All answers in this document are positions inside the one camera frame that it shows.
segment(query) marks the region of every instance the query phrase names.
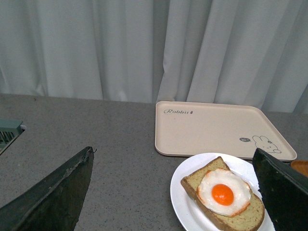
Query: orange object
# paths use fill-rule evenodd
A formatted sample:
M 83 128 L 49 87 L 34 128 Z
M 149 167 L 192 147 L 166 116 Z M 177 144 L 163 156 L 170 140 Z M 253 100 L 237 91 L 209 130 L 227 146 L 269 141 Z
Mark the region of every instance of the orange object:
M 291 162 L 291 168 L 300 172 L 308 177 L 308 161 L 307 160 L 295 160 Z
M 234 194 L 227 185 L 217 184 L 212 189 L 212 196 L 214 200 L 221 205 L 231 205 L 234 201 Z

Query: vent grille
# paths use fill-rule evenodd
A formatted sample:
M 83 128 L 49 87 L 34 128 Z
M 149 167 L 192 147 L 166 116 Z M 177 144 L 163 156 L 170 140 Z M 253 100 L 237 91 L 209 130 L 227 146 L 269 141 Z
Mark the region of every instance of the vent grille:
M 0 119 L 0 154 L 23 133 L 22 121 Z

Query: fried egg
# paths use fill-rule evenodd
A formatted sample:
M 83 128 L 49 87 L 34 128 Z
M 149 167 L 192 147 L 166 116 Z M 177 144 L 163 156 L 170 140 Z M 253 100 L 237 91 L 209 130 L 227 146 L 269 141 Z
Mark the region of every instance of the fried egg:
M 197 188 L 197 196 L 211 211 L 234 217 L 250 205 L 250 186 L 230 170 L 208 171 Z

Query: egg white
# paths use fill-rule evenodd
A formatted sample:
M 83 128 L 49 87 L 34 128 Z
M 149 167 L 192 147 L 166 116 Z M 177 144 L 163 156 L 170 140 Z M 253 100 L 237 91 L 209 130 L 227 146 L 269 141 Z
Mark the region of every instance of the egg white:
M 234 201 L 231 205 L 221 205 L 212 196 L 212 189 L 217 184 L 227 185 L 233 192 Z M 229 170 L 217 168 L 208 172 L 197 188 L 197 196 L 202 204 L 211 211 L 233 217 L 245 210 L 250 204 L 250 186 Z

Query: white plate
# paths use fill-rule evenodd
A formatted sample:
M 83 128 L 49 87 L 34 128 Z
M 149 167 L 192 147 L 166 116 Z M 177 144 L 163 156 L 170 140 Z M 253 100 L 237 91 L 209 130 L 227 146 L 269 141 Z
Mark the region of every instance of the white plate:
M 195 201 L 189 197 L 180 183 L 183 177 L 205 166 L 218 156 L 222 157 L 233 173 L 239 175 L 244 181 L 249 183 L 252 191 L 261 198 L 261 193 L 258 191 L 258 180 L 252 164 L 226 154 L 203 153 L 194 155 L 178 166 L 172 176 L 170 185 L 170 196 L 174 211 L 182 226 L 187 231 L 219 231 L 199 209 Z M 266 210 L 263 223 L 258 231 L 275 231 L 274 225 Z

